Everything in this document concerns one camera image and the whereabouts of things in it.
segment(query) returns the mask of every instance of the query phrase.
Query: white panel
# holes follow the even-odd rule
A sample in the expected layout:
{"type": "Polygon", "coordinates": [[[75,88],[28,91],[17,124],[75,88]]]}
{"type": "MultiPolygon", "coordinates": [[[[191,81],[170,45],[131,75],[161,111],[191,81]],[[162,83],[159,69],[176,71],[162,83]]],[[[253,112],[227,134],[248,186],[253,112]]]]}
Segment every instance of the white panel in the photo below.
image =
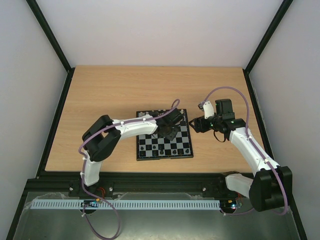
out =
{"type": "Polygon", "coordinates": [[[293,1],[253,68],[275,160],[293,172],[308,239],[320,222],[320,1],[293,1]]]}
{"type": "Polygon", "coordinates": [[[34,178],[66,72],[25,0],[0,1],[0,239],[34,178]]]}
{"type": "Polygon", "coordinates": [[[38,0],[72,66],[246,67],[282,0],[38,0]]]}

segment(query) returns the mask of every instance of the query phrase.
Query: black metal frame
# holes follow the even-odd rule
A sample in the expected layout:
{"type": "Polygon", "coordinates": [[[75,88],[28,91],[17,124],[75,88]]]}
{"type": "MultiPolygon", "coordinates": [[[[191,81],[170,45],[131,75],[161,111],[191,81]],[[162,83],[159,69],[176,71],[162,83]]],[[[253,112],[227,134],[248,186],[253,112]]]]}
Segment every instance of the black metal frame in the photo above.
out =
{"type": "MultiPolygon", "coordinates": [[[[56,54],[58,55],[61,63],[63,64],[65,70],[67,71],[67,77],[64,83],[64,87],[61,93],[60,100],[58,102],[58,107],[56,109],[54,119],[51,125],[51,129],[45,144],[43,155],[40,161],[40,165],[36,174],[36,178],[28,179],[24,191],[22,193],[21,199],[17,206],[9,233],[7,235],[7,240],[13,239],[15,231],[19,222],[20,215],[22,213],[23,207],[25,205],[27,195],[29,192],[68,192],[70,183],[72,181],[77,181],[79,179],[79,172],[47,172],[45,167],[49,157],[49,153],[52,147],[52,143],[58,128],[59,120],[63,111],[63,107],[68,95],[69,87],[72,81],[72,77],[75,68],[72,68],[68,63],[57,39],[55,38],[52,30],[49,27],[43,13],[41,12],[36,0],[26,0],[29,4],[32,12],[34,13],[36,19],[41,25],[44,33],[46,34],[48,40],[50,41],[52,47],[54,48],[56,54]]],[[[266,47],[271,36],[275,32],[277,26],[279,25],[281,19],[285,15],[289,6],[293,0],[284,0],[277,11],[275,17],[273,18],[269,28],[264,34],[260,44],[258,45],[256,51],[254,52],[249,64],[246,69],[243,70],[244,78],[247,84],[247,88],[250,94],[251,102],[253,105],[254,113],[257,119],[258,127],[261,133],[261,138],[265,151],[273,157],[270,143],[268,141],[268,136],[266,129],[262,120],[262,116],[259,110],[257,99],[253,91],[252,83],[249,74],[257,62],[259,56],[266,47]]],[[[247,177],[252,177],[252,174],[243,173],[247,177]]],[[[200,194],[202,193],[204,197],[216,197],[220,200],[226,200],[230,198],[235,198],[234,192],[221,192],[219,191],[219,185],[223,184],[223,178],[221,174],[218,173],[116,173],[116,172],[102,172],[100,174],[100,179],[104,181],[111,182],[113,185],[114,192],[166,192],[166,193],[190,193],[190,194],[200,194]]],[[[297,226],[297,230],[300,239],[306,240],[307,236],[301,222],[299,212],[296,203],[292,197],[292,203],[290,205],[293,211],[293,217],[297,226]]]]}

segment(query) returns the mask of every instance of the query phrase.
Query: white wall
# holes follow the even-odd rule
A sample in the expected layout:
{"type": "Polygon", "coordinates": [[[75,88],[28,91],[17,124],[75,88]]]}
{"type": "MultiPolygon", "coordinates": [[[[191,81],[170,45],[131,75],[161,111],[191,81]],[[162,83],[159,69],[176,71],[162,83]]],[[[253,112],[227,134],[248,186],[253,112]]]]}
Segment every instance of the white wall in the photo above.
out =
{"type": "Polygon", "coordinates": [[[66,72],[25,0],[0,1],[0,240],[34,178],[66,72]]]}
{"type": "Polygon", "coordinates": [[[275,159],[293,172],[308,239],[320,222],[320,1],[293,1],[251,80],[275,159]]]}
{"type": "Polygon", "coordinates": [[[246,67],[282,0],[38,0],[72,66],[246,67]]]}

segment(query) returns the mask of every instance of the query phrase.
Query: wooden tabletop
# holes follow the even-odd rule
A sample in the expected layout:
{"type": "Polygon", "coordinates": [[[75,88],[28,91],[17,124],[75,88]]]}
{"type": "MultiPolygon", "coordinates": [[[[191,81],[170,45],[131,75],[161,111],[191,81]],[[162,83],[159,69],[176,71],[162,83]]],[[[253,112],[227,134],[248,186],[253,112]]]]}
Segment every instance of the wooden tabletop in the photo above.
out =
{"type": "MultiPolygon", "coordinates": [[[[56,131],[46,171],[80,171],[78,148],[82,135],[102,115],[130,119],[136,111],[169,109],[179,98],[178,108],[187,109],[189,120],[203,115],[198,104],[214,88],[239,89],[250,104],[249,128],[262,145],[247,84],[241,68],[77,66],[56,131]]],[[[229,89],[216,91],[209,100],[232,100],[236,118],[246,119],[241,96],[229,89]]],[[[104,172],[221,173],[251,172],[240,152],[229,141],[218,142],[213,131],[196,133],[190,128],[193,158],[136,160],[136,138],[120,141],[102,165],[104,172]]]]}

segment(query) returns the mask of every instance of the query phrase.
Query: gray floor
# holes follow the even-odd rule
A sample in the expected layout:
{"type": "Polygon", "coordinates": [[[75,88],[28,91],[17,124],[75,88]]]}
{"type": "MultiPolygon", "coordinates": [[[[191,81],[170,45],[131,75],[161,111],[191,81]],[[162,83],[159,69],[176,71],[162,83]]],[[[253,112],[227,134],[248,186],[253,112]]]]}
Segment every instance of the gray floor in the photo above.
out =
{"type": "MultiPolygon", "coordinates": [[[[271,211],[243,216],[223,216],[208,210],[121,210],[118,240],[295,240],[299,239],[291,213],[278,216],[271,211]]],[[[96,230],[112,237],[117,229],[111,210],[89,216],[96,230]]],[[[21,215],[16,240],[96,240],[79,210],[29,209],[21,215]]]]}

